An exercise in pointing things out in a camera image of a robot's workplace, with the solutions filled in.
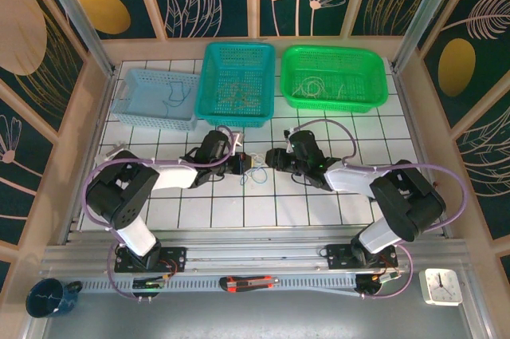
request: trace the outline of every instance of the mesh basket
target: mesh basket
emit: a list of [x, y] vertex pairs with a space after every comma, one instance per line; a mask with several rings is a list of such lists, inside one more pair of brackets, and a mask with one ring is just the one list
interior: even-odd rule
[[130, 69], [112, 104], [121, 122], [158, 129], [194, 130], [196, 74]]
[[197, 117], [212, 125], [262, 127], [273, 117], [274, 75], [271, 45], [209, 44], [195, 105]]
[[388, 98], [383, 60], [365, 49], [293, 46], [280, 86], [293, 108], [365, 113]]

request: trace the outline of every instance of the white tile grid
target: white tile grid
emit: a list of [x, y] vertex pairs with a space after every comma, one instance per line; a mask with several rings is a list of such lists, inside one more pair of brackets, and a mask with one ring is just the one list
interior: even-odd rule
[[[202, 61], [125, 61], [120, 69], [121, 83], [128, 69], [146, 68], [200, 73]], [[277, 65], [277, 81], [280, 68]], [[263, 128], [245, 128], [244, 151], [265, 154], [271, 148], [284, 148], [283, 131], [317, 118], [339, 121], [357, 139], [358, 155], [351, 160], [358, 164], [389, 164], [400, 159], [416, 161], [402, 107], [391, 76], [387, 76], [389, 98], [386, 104], [364, 114], [349, 112], [317, 112], [288, 106], [279, 89], [275, 92], [275, 116]], [[134, 154], [158, 159], [176, 159], [195, 146], [212, 126], [199, 120], [190, 133], [132, 128], [108, 114], [99, 152], [125, 143]], [[314, 132], [325, 156], [351, 154], [347, 134], [334, 124], [318, 123], [308, 130]], [[365, 225], [380, 217], [377, 204], [371, 205], [363, 195], [337, 194], [314, 187], [305, 187], [290, 180], [288, 173], [267, 170], [265, 183], [226, 175], [221, 181], [196, 189], [161, 189], [153, 191], [142, 216], [152, 230], [174, 230], [216, 227], [274, 227]], [[264, 179], [264, 173], [255, 174]], [[80, 218], [80, 230], [100, 230]]]

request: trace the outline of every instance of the blue mug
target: blue mug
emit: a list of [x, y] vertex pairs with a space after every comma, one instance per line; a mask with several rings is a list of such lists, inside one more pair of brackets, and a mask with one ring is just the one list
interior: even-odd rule
[[57, 317], [74, 308], [81, 291], [80, 281], [66, 285], [54, 278], [43, 279], [26, 297], [26, 311], [32, 317]]

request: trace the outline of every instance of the white alarm clock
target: white alarm clock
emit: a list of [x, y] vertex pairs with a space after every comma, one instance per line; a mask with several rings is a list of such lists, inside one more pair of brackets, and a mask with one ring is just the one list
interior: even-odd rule
[[420, 271], [423, 299], [430, 305], [460, 305], [461, 285], [455, 271], [426, 269]]

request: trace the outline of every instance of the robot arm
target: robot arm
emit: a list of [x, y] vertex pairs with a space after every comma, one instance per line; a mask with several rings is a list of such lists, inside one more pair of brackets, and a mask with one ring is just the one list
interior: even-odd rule
[[[125, 242], [138, 266], [147, 270], [159, 260], [161, 244], [139, 216], [151, 191], [167, 187], [194, 188], [207, 183], [212, 175], [243, 175], [252, 167], [251, 157], [236, 153], [223, 164], [193, 168], [190, 164], [211, 164], [228, 152], [228, 137], [211, 131], [201, 146], [181, 157], [181, 164], [160, 167], [145, 164], [113, 164], [103, 169], [88, 185], [87, 204], [108, 222]], [[112, 160], [136, 159], [128, 150]]]
[[340, 158], [324, 157], [312, 132], [285, 134], [288, 148], [275, 148], [266, 155], [270, 168], [302, 175], [312, 186], [326, 191], [364, 194], [379, 204], [383, 218], [351, 241], [352, 254], [362, 266], [400, 240], [414, 241], [445, 210], [442, 197], [415, 168], [376, 170], [347, 165]]

